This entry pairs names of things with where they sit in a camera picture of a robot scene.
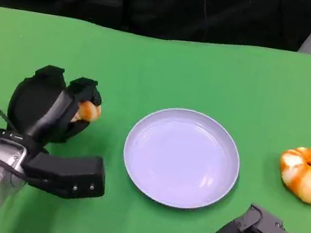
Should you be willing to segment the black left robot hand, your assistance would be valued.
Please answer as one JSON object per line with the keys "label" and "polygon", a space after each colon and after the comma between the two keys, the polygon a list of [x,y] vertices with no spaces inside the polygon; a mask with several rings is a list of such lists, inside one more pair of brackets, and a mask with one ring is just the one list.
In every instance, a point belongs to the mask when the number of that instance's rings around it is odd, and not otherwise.
{"label": "black left robot hand", "polygon": [[7,115],[19,134],[39,144],[64,143],[90,125],[89,116],[75,115],[84,102],[101,106],[98,82],[80,77],[67,85],[64,72],[47,65],[16,87]]}

